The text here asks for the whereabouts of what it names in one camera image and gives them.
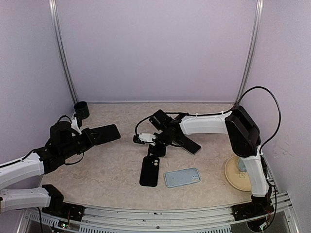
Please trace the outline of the black phone case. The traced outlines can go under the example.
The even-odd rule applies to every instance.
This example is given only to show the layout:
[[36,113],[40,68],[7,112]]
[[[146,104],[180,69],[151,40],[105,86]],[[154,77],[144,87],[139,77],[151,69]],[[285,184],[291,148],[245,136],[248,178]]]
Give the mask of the black phone case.
[[158,182],[160,159],[155,156],[145,156],[143,158],[139,184],[141,186],[156,187]]

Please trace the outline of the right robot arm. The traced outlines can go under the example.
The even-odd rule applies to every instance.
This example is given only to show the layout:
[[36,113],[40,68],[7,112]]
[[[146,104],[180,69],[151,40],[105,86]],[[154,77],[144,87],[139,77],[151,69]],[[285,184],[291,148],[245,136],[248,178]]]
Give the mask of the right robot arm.
[[149,144],[148,153],[157,157],[166,154],[166,147],[175,142],[191,154],[200,146],[188,138],[192,134],[226,134],[233,152],[246,167],[251,184],[251,202],[233,207],[237,215],[262,215],[275,210],[271,201],[272,185],[268,181],[266,163],[261,153],[259,128],[242,106],[220,113],[192,115],[179,113],[175,118],[158,110],[149,120],[159,133],[140,133],[139,139]]

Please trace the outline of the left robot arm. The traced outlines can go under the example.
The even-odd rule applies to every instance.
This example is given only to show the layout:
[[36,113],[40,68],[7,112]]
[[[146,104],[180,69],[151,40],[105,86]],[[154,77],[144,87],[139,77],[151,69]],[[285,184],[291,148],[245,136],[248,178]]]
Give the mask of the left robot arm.
[[84,154],[93,146],[109,141],[104,127],[80,130],[67,121],[55,123],[50,128],[46,145],[33,149],[27,155],[0,166],[0,211],[1,213],[38,207],[63,216],[68,211],[64,196],[53,185],[46,184],[31,189],[8,189],[9,186],[27,178],[47,175],[74,155]]

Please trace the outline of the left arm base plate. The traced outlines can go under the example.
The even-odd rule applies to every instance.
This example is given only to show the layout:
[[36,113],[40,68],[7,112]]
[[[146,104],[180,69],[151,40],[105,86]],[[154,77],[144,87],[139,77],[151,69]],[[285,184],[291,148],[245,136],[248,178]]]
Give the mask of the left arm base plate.
[[67,220],[74,220],[81,222],[85,207],[77,204],[62,203],[60,207],[45,207],[42,212],[51,216],[66,218]]

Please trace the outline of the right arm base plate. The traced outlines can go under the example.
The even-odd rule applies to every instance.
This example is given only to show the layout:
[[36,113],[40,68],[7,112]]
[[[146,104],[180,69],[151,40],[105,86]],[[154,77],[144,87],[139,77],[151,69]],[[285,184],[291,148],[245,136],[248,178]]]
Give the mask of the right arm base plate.
[[264,205],[261,203],[247,202],[232,206],[235,221],[258,217],[273,211],[274,207],[272,204]]

